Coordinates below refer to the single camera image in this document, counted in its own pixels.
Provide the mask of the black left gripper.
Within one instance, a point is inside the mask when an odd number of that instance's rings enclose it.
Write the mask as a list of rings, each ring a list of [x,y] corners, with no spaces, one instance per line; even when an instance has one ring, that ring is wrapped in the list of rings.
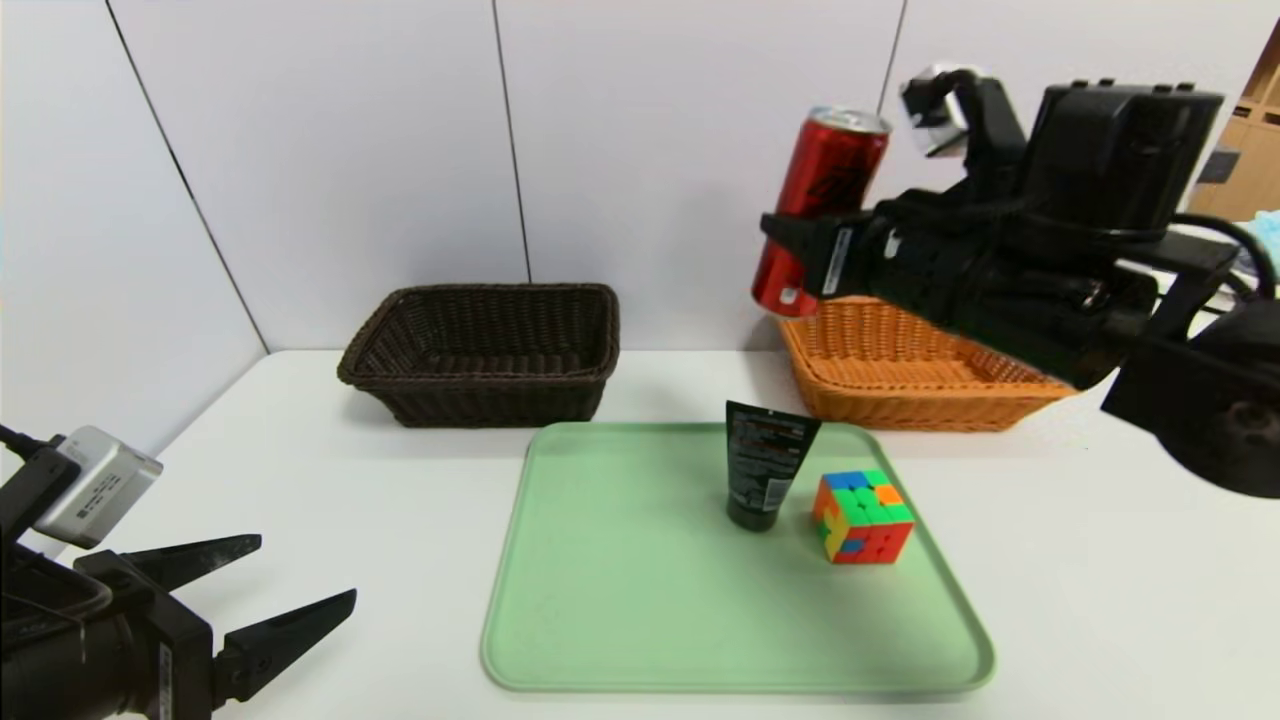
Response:
[[[3,587],[5,719],[207,719],[210,625],[174,591],[261,548],[239,534],[63,566],[23,551]],[[247,702],[355,611],[356,588],[225,634],[212,703]]]

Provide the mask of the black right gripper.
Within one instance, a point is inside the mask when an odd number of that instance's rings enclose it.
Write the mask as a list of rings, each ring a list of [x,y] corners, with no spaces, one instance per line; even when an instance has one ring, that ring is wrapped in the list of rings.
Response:
[[[874,297],[947,325],[957,272],[945,269],[945,236],[957,211],[955,197],[899,196],[840,217],[765,213],[760,229],[809,268],[809,288],[820,301]]]

